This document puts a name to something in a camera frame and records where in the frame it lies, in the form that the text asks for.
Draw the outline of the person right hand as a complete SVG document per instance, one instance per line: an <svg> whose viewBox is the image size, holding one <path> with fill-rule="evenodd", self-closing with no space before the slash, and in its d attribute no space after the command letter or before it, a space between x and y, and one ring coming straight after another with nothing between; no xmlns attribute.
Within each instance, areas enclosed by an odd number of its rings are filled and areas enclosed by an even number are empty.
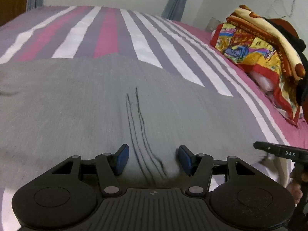
<svg viewBox="0 0 308 231"><path fill-rule="evenodd" d="M303 196L301 184L307 182L307 173L302 172L300 177L296 176L296 169L294 168L290 173L291 182L287 186L288 191L292 194L295 204L298 204Z"/></svg>

